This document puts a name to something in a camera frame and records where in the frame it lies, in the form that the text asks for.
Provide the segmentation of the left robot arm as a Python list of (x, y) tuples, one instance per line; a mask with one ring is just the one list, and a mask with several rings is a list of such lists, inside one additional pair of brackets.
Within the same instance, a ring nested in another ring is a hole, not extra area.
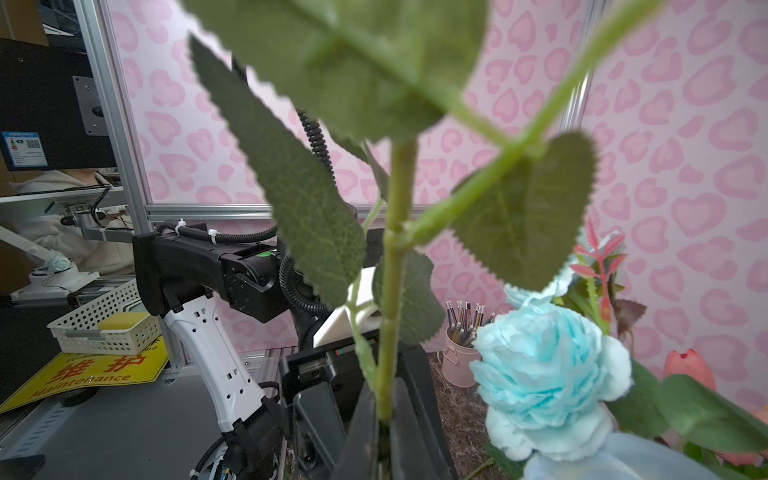
[[(199, 228), (163, 225), (136, 236), (133, 250), (141, 300), (200, 368), (234, 475), (269, 478), (288, 440), (305, 477), (351, 478), (342, 460), (364, 380), (347, 311), (325, 312), (309, 298), (285, 247), (269, 248), (262, 234), (212, 240)], [(219, 301), (260, 322), (291, 314), (301, 348), (281, 361), (274, 396), (247, 372)]]

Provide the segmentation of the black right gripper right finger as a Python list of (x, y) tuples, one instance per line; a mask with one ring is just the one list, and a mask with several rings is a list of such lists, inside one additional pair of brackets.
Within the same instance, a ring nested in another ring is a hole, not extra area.
[(390, 427), (394, 479), (455, 479), (424, 349), (401, 344)]

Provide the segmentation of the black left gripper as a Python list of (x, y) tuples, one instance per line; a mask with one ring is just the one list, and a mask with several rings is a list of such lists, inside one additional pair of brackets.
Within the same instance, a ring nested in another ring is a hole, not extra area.
[[(354, 344), (342, 340), (282, 361), (288, 439), (306, 479), (331, 479), (365, 382)], [(379, 422), (377, 479), (394, 479), (390, 427)]]

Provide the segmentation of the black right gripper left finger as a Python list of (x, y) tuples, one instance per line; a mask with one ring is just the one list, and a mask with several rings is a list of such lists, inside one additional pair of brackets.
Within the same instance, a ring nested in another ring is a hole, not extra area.
[(375, 397), (363, 384), (345, 445), (331, 475), (332, 480), (374, 480), (378, 478), (379, 420)]

